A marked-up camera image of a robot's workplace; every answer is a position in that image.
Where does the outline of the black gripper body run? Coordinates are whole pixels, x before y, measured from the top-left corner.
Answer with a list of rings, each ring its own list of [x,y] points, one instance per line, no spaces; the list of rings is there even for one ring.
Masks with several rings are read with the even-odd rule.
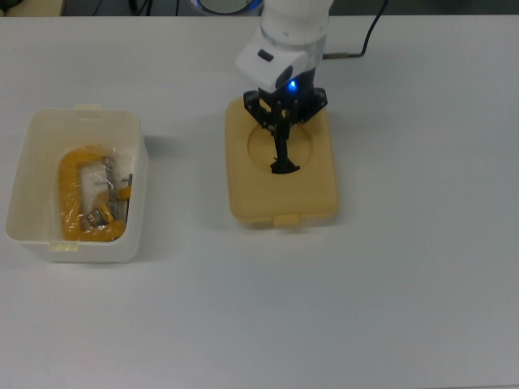
[[[297,75],[285,83],[283,83],[275,92],[275,93],[283,100],[283,87],[292,87],[302,93],[314,87],[314,78],[315,78],[315,68],[310,69],[308,71],[303,72],[300,75]]]

